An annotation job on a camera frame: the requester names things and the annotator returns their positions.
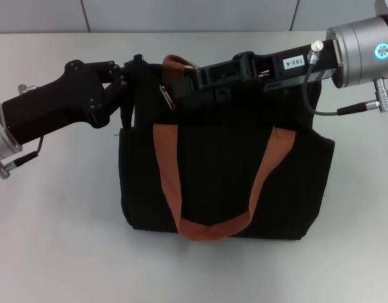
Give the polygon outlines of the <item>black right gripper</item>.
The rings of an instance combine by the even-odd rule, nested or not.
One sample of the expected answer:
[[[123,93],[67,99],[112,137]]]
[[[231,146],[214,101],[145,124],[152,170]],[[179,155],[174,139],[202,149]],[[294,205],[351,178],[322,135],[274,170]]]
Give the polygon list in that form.
[[[309,82],[329,78],[336,70],[333,42],[325,40],[323,44]],[[186,76],[175,80],[172,83],[173,99],[181,108],[219,107],[232,101],[231,89],[222,86],[252,80],[265,71],[269,71],[269,76],[261,79],[265,92],[300,86],[309,66],[309,52],[310,46],[304,45],[263,56],[253,52],[239,53],[232,60],[197,68],[197,87]]]

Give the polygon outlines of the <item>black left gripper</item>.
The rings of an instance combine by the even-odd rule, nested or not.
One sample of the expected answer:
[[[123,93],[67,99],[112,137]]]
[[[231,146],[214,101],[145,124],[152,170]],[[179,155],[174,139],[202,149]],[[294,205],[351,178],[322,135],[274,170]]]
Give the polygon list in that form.
[[[126,98],[135,62],[68,62],[57,80],[3,102],[3,116],[21,145],[76,122],[106,126]]]

